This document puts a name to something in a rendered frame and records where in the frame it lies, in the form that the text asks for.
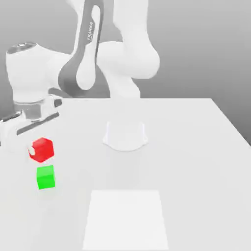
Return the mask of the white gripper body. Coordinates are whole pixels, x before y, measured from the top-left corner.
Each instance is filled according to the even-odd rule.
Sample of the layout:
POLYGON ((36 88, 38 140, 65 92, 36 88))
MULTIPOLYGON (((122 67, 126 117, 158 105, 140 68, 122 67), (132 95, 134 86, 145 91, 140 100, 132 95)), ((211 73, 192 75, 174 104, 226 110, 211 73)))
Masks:
POLYGON ((18 145, 19 135, 59 117, 58 112, 38 119, 28 119, 24 112, 16 112, 0 120, 0 146, 14 150, 18 145))

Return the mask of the small red cube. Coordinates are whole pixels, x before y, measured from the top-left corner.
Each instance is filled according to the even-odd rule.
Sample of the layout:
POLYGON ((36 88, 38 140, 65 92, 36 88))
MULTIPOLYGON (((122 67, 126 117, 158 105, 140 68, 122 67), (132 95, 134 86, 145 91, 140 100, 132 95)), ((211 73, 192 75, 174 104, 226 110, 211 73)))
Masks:
POLYGON ((54 156, 53 142, 50 139, 43 137, 37 139, 32 143, 32 148, 34 149, 33 153, 28 150, 29 156, 31 159, 39 163, 42 163, 54 156))

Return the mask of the small green cube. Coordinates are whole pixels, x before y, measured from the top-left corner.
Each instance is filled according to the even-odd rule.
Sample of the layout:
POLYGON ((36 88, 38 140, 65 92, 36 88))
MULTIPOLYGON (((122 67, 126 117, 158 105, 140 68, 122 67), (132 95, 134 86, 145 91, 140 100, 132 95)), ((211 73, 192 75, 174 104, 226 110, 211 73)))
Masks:
POLYGON ((55 187, 54 166, 38 167, 36 179, 39 190, 55 187))

